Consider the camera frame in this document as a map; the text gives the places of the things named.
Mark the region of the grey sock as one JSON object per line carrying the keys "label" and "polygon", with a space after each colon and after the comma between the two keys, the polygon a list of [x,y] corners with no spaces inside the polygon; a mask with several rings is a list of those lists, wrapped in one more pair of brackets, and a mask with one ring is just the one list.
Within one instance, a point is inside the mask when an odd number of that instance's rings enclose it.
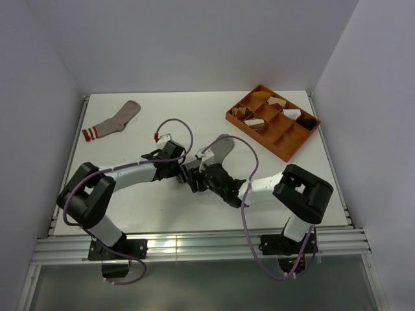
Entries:
{"label": "grey sock", "polygon": [[212,164],[222,164],[224,159],[234,148],[234,140],[228,134],[220,134],[216,141],[208,148],[208,152],[213,154]]}

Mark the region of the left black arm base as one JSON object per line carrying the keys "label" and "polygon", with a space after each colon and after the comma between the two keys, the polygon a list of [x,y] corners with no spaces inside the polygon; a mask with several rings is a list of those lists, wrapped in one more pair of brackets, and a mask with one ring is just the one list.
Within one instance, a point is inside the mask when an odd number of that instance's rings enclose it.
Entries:
{"label": "left black arm base", "polygon": [[[143,262],[147,256],[147,239],[122,239],[114,246],[105,246],[100,240],[92,240],[88,251],[88,261],[101,262],[101,275],[104,281],[113,285],[129,285],[140,281],[147,273]],[[126,280],[133,262],[142,265],[136,279]]]}

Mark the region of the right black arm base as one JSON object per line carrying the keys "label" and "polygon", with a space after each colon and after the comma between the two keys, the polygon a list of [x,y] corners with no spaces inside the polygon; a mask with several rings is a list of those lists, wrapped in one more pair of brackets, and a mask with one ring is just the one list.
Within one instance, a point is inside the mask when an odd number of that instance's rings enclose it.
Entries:
{"label": "right black arm base", "polygon": [[[295,242],[293,240],[286,238],[282,234],[261,235],[261,243],[258,248],[264,256],[283,255],[283,258],[278,258],[278,264],[284,273],[288,273],[294,267],[294,264],[296,262],[296,258],[288,258],[288,256],[297,256],[304,240],[305,238],[303,238],[301,242]],[[314,237],[314,233],[311,233],[311,236],[309,237],[305,245],[304,251],[302,252],[302,256],[300,257],[300,262],[296,267],[295,273],[301,273],[306,269],[306,254],[315,255],[317,251],[318,247]]]}

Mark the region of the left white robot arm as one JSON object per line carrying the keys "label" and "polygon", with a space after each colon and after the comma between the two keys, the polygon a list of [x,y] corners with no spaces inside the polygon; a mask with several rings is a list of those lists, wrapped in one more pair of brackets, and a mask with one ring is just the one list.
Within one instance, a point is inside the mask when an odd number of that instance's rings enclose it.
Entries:
{"label": "left white robot arm", "polygon": [[142,156],[136,163],[113,168],[99,168],[83,163],[56,199],[67,217],[103,243],[103,252],[112,259],[126,252],[125,234],[106,215],[113,193],[139,183],[176,177],[180,173],[178,158],[185,148],[173,140]]}

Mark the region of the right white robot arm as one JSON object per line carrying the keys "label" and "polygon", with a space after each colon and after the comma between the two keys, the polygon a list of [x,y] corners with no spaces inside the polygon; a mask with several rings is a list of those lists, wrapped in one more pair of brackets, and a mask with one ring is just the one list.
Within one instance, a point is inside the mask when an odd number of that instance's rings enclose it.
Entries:
{"label": "right white robot arm", "polygon": [[291,212],[280,238],[282,248],[289,253],[302,246],[312,225],[322,222],[334,191],[330,183],[295,164],[273,176],[248,181],[232,178],[221,164],[215,163],[202,170],[189,169],[187,183],[192,192],[210,190],[234,208],[282,203]]}

